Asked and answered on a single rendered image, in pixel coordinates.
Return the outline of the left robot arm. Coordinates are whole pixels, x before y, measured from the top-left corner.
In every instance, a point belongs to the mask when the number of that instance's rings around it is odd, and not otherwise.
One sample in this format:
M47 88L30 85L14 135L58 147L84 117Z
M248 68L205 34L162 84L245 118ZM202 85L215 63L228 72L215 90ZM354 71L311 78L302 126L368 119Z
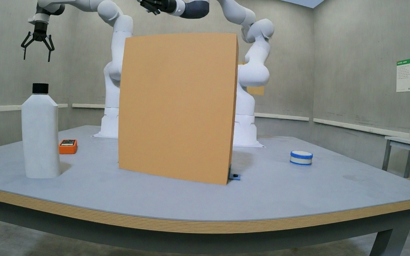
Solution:
M209 13L209 0L176 0L177 7L171 16L184 19L201 19ZM268 59L274 25L268 19L256 21L255 13L234 0L217 0L226 19L242 25L241 37L246 43L254 43L245 55L245 65L238 65L237 97L233 144L255 145L255 99L248 94L247 86L263 86L269 81L269 71L264 66Z

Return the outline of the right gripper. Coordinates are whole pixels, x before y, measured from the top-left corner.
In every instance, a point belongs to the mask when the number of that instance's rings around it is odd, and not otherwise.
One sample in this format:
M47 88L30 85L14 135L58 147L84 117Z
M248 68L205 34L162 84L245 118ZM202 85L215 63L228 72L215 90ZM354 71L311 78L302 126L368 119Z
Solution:
M55 50L55 47L53 45L52 39L51 39L51 35L47 35L47 24L44 22L36 22L35 23L35 28L34 28L34 32L28 32L27 37L24 39L24 42L22 42L21 47L23 47L24 52L24 60L25 60L25 55L26 55L26 48L28 45L30 45L34 40L36 41L40 41L40 42L44 42L44 44L47 46L47 48L49 49L49 55L48 55L48 62L50 62L50 55L51 53ZM28 40L28 38L33 35L33 39L31 39L26 45L25 42ZM49 44L47 43L47 40L45 38L49 39L51 48L49 46Z

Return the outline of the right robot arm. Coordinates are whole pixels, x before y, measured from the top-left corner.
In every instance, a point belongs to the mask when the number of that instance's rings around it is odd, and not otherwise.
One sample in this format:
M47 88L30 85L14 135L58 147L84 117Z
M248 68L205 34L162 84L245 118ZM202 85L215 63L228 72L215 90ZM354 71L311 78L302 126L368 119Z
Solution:
M49 24L50 15L59 16L70 4L85 12L98 12L98 16L105 23L113 27L112 34L112 62L104 68L106 98L104 117L101 119L101 132L107 137L118 137L119 95L122 71L122 60L125 38L132 37L133 20L124 16L120 7L113 0L38 0L35 16L28 22Z

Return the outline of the orange digital multimeter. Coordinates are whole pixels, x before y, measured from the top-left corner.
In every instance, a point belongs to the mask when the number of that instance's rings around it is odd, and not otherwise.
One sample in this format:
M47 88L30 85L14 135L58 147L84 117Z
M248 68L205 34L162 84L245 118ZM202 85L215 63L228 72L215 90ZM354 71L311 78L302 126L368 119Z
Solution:
M75 154L77 147L76 139L64 139L59 144L59 154Z

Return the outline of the tan rectangular panel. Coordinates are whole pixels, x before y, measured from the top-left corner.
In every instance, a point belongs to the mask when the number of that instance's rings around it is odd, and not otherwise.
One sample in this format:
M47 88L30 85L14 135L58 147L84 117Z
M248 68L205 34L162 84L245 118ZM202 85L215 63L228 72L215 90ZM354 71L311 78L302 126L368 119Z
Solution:
M237 33L125 38L119 168L226 185L231 174Z

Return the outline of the white and blue round tin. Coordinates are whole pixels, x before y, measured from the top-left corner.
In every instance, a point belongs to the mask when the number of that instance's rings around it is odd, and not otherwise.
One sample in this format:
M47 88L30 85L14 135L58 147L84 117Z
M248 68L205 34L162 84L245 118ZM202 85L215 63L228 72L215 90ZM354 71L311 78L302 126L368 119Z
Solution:
M311 166L313 154L304 151L291 151L290 163L296 166Z

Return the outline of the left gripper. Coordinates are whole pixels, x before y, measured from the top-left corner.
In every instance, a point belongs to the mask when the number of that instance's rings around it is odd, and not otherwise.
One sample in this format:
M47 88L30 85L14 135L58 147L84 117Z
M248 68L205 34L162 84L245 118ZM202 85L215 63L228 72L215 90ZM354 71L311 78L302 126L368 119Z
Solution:
M157 16L161 12L173 13L177 7L176 0L137 0L140 5Z

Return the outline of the white bottle with black cap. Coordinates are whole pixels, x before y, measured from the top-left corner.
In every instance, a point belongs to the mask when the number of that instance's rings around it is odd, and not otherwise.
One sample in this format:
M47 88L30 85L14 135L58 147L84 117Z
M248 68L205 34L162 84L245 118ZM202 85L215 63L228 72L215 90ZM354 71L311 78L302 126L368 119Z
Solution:
M22 141L28 178L61 175L58 140L58 105L48 94L48 83L33 83L21 105Z

